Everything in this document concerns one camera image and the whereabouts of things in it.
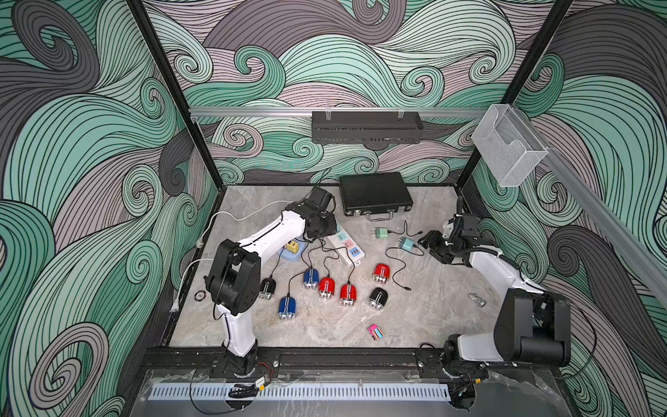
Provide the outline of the green charger adapter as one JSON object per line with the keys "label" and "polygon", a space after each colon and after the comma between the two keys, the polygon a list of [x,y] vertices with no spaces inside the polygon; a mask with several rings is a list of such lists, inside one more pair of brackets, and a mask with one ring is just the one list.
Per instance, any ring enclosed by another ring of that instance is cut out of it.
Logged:
{"label": "green charger adapter", "polygon": [[389,235],[389,230],[387,228],[378,227],[374,231],[374,236],[378,240],[386,240]]}

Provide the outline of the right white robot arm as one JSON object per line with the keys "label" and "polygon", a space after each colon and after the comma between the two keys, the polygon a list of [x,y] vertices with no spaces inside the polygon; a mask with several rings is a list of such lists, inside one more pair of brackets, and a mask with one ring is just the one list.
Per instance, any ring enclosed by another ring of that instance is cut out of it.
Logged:
{"label": "right white robot arm", "polygon": [[429,231],[418,241],[446,265],[461,260],[478,271],[502,299],[493,331],[451,335],[441,361],[454,364],[524,363],[564,367],[571,360],[571,302],[524,276],[519,264],[479,231],[479,217],[457,214],[449,236]]}

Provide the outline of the teal charger adapter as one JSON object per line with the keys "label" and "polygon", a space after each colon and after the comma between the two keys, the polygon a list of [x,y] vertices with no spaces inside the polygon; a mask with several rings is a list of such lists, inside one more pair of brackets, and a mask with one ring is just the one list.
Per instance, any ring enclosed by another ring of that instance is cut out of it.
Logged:
{"label": "teal charger adapter", "polygon": [[399,247],[402,250],[410,252],[414,247],[414,241],[408,237],[402,237],[399,239]]}

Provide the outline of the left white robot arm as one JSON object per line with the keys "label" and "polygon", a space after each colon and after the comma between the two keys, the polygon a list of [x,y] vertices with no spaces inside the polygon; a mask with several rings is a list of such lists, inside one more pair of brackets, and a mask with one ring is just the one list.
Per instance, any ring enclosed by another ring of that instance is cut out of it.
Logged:
{"label": "left white robot arm", "polygon": [[334,235],[335,214],[328,209],[333,199],[330,192],[314,187],[255,234],[219,244],[204,281],[216,312],[225,321],[227,363],[234,373],[251,374],[257,361],[250,309],[260,295],[262,266],[297,237],[312,242]]}

